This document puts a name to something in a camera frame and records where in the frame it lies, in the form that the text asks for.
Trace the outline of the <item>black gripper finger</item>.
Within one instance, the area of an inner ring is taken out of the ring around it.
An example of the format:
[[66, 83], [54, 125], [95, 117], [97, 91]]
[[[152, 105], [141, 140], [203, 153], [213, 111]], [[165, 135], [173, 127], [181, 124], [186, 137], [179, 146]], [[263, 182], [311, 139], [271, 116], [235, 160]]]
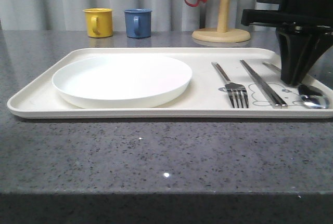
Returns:
[[301, 83], [316, 61], [332, 46], [332, 28], [282, 25], [276, 29], [280, 48], [280, 79]]

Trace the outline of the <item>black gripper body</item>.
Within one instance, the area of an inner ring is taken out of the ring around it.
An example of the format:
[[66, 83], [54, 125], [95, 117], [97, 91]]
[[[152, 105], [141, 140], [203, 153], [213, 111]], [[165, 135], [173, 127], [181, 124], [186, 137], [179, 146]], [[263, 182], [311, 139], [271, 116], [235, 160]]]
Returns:
[[332, 26], [332, 0], [279, 0], [278, 10], [245, 9], [241, 24]]

